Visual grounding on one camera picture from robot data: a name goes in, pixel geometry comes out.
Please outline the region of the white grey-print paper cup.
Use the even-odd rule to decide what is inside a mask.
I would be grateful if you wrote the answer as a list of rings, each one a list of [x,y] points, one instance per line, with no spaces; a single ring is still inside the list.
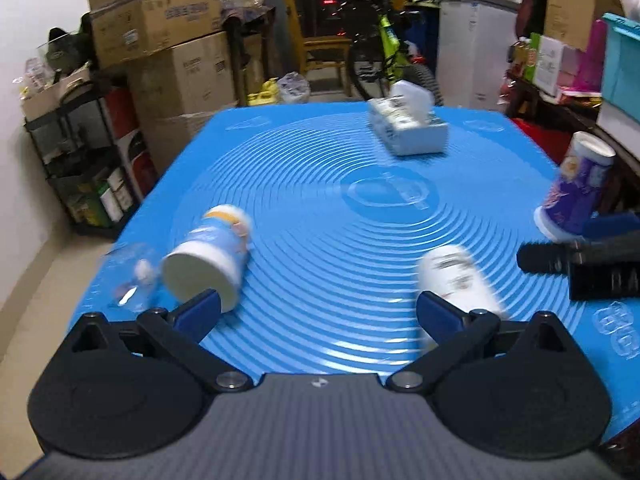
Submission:
[[[418,262],[419,292],[434,292],[464,313],[487,310],[506,320],[508,314],[472,255],[460,245],[440,246]]]

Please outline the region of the tall purple paper cup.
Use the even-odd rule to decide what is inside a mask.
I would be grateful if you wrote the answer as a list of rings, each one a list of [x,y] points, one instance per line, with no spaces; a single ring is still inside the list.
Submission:
[[[615,151],[585,131],[573,134],[558,176],[534,211],[539,231],[552,242],[577,240],[602,192]]]

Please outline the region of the clear plastic cup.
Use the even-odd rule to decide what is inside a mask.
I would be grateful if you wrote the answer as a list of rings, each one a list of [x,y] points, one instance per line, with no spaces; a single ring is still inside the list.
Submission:
[[[160,257],[148,244],[118,243],[104,257],[103,286],[110,305],[138,314],[152,306],[160,287]]]

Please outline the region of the white blue yellow paper cup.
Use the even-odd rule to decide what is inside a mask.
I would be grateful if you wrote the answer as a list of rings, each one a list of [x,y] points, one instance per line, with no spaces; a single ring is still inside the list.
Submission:
[[[163,284],[182,302],[213,289],[221,312],[233,310],[240,298],[251,235],[252,222],[241,208],[223,204],[209,209],[163,258]]]

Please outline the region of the dark wooden side table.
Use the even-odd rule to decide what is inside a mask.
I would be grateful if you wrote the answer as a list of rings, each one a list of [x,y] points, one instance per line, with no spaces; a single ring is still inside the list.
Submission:
[[[576,131],[585,131],[605,141],[614,148],[616,159],[608,177],[608,183],[597,202],[599,214],[617,214],[632,211],[639,213],[639,161],[620,142],[600,128],[594,118],[595,110],[587,115],[576,106],[552,104],[542,97],[539,90],[522,78],[513,80],[510,101],[504,114],[533,140],[555,163],[562,159],[570,145],[570,137]]]

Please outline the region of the teal plastic storage bin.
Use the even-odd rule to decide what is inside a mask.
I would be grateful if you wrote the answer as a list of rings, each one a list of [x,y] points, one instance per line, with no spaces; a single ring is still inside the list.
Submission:
[[[602,78],[602,96],[629,117],[639,121],[640,35],[639,23],[605,13],[608,26]]]

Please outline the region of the blue silicone baking mat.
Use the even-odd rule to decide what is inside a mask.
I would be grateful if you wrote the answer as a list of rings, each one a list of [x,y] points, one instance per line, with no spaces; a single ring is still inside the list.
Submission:
[[[559,276],[527,275],[521,244],[558,170],[509,119],[443,108],[444,154],[397,158],[361,102],[232,108],[215,115],[166,170],[119,237],[156,258],[210,208],[253,223],[239,304],[204,346],[253,377],[387,376],[424,347],[416,265],[465,247],[516,320],[554,312],[608,387],[615,437],[639,417],[639,304],[573,302]]]

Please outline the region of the white green product box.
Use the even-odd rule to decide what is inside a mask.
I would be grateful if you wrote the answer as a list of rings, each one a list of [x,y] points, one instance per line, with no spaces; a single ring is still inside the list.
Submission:
[[[565,44],[536,32],[529,38],[524,79],[548,96],[558,93]]]

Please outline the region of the white patterned tissue box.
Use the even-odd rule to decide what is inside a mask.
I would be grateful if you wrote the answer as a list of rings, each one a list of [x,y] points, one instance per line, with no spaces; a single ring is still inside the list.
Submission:
[[[442,154],[449,125],[435,114],[434,106],[430,90],[400,80],[386,98],[368,101],[369,127],[395,156]]]

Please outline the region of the black metal shelf rack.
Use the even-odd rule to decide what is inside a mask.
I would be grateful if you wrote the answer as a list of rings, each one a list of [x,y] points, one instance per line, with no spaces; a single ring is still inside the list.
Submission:
[[[141,200],[99,84],[73,82],[53,110],[26,118],[24,128],[72,231],[117,240]]]

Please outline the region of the middle cardboard box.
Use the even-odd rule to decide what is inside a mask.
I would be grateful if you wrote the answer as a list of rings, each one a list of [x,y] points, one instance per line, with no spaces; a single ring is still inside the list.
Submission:
[[[224,32],[131,62],[127,77],[134,106],[142,119],[213,113],[236,104]]]

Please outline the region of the black green bicycle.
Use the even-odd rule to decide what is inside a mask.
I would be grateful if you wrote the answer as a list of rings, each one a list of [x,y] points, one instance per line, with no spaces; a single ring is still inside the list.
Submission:
[[[444,99],[420,50],[407,38],[422,20],[418,10],[394,0],[336,0],[337,16],[350,47],[346,70],[363,100],[385,98],[395,82],[406,80],[432,92],[435,104]]]

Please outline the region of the wooden chair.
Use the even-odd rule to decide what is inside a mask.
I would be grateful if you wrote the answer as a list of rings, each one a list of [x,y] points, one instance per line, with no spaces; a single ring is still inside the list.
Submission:
[[[344,36],[303,35],[295,0],[284,0],[288,33],[296,55],[298,72],[307,76],[314,70],[334,68],[338,83],[346,96],[352,96],[352,82],[347,68],[352,42]]]

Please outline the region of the top open cardboard box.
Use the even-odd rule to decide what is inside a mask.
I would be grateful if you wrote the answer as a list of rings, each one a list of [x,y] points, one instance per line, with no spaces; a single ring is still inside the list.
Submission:
[[[88,0],[102,68],[145,58],[218,32],[220,0]]]

